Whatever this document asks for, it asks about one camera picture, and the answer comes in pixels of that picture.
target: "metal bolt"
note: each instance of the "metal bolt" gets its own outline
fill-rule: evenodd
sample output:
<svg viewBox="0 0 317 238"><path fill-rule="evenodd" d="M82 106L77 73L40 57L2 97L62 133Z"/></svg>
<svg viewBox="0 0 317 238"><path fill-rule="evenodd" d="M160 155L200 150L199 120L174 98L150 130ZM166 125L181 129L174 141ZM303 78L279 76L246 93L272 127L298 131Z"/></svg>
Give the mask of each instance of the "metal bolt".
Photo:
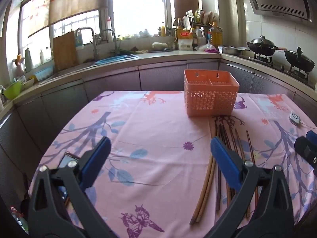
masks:
<svg viewBox="0 0 317 238"><path fill-rule="evenodd" d="M77 162L75 160L69 161L68 162L68 167L75 167L77 165Z"/></svg>
<svg viewBox="0 0 317 238"><path fill-rule="evenodd" d="M280 167L279 165L276 165L274 169L275 171L279 171L279 172L282 171L282 167Z"/></svg>
<svg viewBox="0 0 317 238"><path fill-rule="evenodd" d="M246 160L244 162L244 165L247 166L247 167L252 167L253 166L253 162L251 160Z"/></svg>
<svg viewBox="0 0 317 238"><path fill-rule="evenodd" d="M44 171L47 170L47 166L46 165L42 165L39 170L40 170L40 172L44 172Z"/></svg>

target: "wooden cutting board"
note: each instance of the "wooden cutting board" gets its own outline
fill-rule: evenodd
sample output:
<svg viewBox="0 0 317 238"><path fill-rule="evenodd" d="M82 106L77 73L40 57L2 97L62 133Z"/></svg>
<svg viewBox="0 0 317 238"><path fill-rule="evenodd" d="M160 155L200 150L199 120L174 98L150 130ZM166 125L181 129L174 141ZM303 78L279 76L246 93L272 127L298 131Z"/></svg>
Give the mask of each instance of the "wooden cutting board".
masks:
<svg viewBox="0 0 317 238"><path fill-rule="evenodd" d="M53 53L55 69L58 72L79 64L74 31L53 39Z"/></svg>

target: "basket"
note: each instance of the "basket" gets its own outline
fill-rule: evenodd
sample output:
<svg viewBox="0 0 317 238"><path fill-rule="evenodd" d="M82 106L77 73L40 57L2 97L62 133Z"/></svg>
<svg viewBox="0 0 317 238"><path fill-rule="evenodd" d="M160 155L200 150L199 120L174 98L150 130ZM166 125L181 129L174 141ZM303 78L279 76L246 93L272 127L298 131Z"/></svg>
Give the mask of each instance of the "basket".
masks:
<svg viewBox="0 0 317 238"><path fill-rule="evenodd" d="M185 70L185 105L189 116L230 115L239 83L226 71Z"/></svg>

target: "tablecloth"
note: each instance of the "tablecloth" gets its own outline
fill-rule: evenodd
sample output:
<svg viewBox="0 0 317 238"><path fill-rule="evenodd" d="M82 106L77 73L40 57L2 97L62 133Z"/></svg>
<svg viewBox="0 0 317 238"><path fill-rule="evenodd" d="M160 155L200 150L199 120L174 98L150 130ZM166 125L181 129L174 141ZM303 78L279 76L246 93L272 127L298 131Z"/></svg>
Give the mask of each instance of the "tablecloth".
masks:
<svg viewBox="0 0 317 238"><path fill-rule="evenodd" d="M291 111L300 116L301 126L290 123ZM56 168L66 151L82 156L108 136L111 154L86 194L110 228L121 238L201 238L227 206L222 177L221 209L215 211L215 171L202 221L189 225L207 170L214 120L238 130L247 159L248 130L257 166L283 167L296 224L317 199L317 181L294 152L294 141L316 126L283 94L238 94L231 116L212 118L188 117L183 92L104 92L65 126L39 166ZM72 209L70 217L80 225Z"/></svg>

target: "pink tablecloth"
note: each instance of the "pink tablecloth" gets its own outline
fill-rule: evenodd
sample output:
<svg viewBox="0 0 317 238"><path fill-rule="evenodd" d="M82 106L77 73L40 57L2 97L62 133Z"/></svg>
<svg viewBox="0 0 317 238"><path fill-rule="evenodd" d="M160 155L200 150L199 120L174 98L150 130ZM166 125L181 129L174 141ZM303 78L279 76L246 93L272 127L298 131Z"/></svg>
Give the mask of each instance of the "pink tablecloth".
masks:
<svg viewBox="0 0 317 238"><path fill-rule="evenodd" d="M305 126L290 123L292 110ZM258 166L283 166L297 223L317 198L317 181L294 152L294 141L316 126L286 95L239 94L232 115L216 119L237 128L250 158L248 130ZM56 168L66 151L81 156L108 136L111 155L86 193L114 232L121 238L201 238L227 205L222 177L221 210L215 212L215 171L202 221L189 225L207 169L210 130L214 135L214 119L187 116L183 92L104 92L67 124L41 165ZM70 216L78 223L72 211Z"/></svg>

